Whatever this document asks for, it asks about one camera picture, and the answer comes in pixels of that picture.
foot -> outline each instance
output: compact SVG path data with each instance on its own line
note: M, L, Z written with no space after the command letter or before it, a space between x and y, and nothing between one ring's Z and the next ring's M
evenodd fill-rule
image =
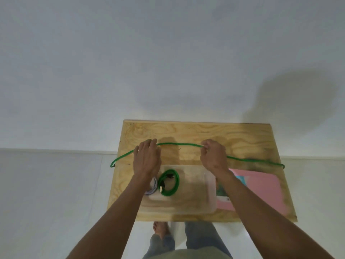
M154 222L153 230L155 231L155 234L159 235L161 239L163 239L165 235L170 234L170 230L169 230L169 226L167 222Z

floor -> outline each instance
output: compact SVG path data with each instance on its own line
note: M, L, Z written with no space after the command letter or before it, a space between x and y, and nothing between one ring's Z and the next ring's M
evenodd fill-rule
M106 211L112 155L0 151L0 258L65 258ZM343 257L345 161L282 160L297 225ZM183 223L172 223L185 248ZM241 223L215 223L234 258L261 258ZM136 222L123 258L141 258L152 222Z

jeans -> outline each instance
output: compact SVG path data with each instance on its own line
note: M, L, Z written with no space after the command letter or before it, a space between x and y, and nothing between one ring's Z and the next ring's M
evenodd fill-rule
M200 249L213 246L231 257L228 249L210 222L185 222L187 249ZM175 250L175 240L172 235L165 235L163 240L156 234L150 239L150 247L143 259L157 256Z

stretched green cable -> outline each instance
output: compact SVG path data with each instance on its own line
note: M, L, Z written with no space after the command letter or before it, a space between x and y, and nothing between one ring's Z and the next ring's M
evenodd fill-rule
M190 144L190 143L159 143L157 145L164 145L164 144L170 144L170 145L190 145L190 146L196 146L196 147L203 147L202 145L200 144ZM130 155L132 151L129 151L128 153L125 153L119 157L117 157L110 165L110 167L114 167L115 166L115 163L122 159L123 157L126 157L127 155ZM234 160L237 160L237 161L242 161L242 162L251 162L251 163L266 163L266 164L272 164L272 165L278 165L278 166L281 166L283 169L285 168L285 165L283 164L279 164L279 163L274 163L274 162L271 162L269 160L260 160L260 159L250 159L250 158L237 158L237 157L233 157L233 156L229 156L227 155L226 156L227 158L229 159L234 159Z
M165 184L164 180L166 178L171 178L173 176L175 178L175 185L171 190L165 190ZM180 177L178 173L174 169L166 170L158 179L158 191L160 190L160 187L162 187L161 194L164 196L172 196L176 193L178 186L180 185Z

hand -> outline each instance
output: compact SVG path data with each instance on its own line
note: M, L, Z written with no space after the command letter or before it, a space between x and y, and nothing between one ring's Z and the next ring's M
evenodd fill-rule
M212 139L204 140L201 144L204 146L201 148L200 157L203 166L216 177L224 171L227 172L228 164L226 162L225 147Z
M161 148L157 147L157 139L148 139L136 146L133 152L134 173L150 179L156 176L162 163L160 151Z

